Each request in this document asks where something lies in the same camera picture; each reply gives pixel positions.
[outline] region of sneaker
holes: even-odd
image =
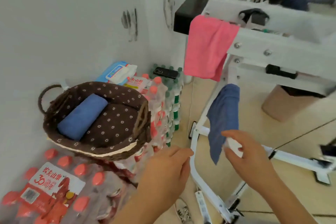
[[[174,207],[175,207],[177,216],[180,218],[182,224],[193,224],[193,221],[191,220],[189,208],[187,204],[181,198],[176,200]]]

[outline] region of beige trash can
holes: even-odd
[[[284,122],[325,96],[277,85],[262,104],[262,110],[273,119]]]

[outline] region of tile floor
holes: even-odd
[[[191,124],[199,119],[214,86],[215,82],[199,78],[195,78],[194,82],[184,86],[181,96],[182,120],[180,129],[175,132],[172,139],[173,144],[181,147],[190,146],[188,133]],[[288,122],[280,123],[267,116],[260,108],[265,97],[275,85],[240,79],[239,86],[241,87],[240,129],[253,134],[262,144],[270,147],[281,146],[281,150],[302,157],[318,158],[320,156],[318,145],[328,143],[336,137],[336,101],[322,99]],[[321,224],[336,223],[336,172],[331,176],[334,185],[326,187],[315,182],[311,171],[279,160],[272,162],[283,181],[308,211],[316,216],[318,222]],[[240,182],[240,178],[223,154],[218,164],[216,166],[213,164],[209,155],[207,137],[199,137],[195,165],[201,177],[223,200]],[[201,224],[203,220],[195,198],[195,191],[196,186],[190,177],[182,198],[189,205],[194,223]],[[207,201],[207,207],[212,223],[221,223],[220,214],[209,201]],[[246,217],[277,222],[267,203],[250,188],[243,194],[238,209],[243,211]],[[156,223],[179,223],[179,219],[174,209],[171,208]]]

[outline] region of smartphone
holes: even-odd
[[[179,73],[175,70],[170,70],[170,69],[166,69],[166,68],[163,68],[163,67],[156,67],[156,69],[154,69],[153,74],[156,74],[158,76],[163,76],[163,77],[175,79]]]

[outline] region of white power strip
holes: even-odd
[[[212,224],[202,191],[199,190],[195,192],[195,195],[199,206],[199,210],[201,211],[203,217],[203,223]]]

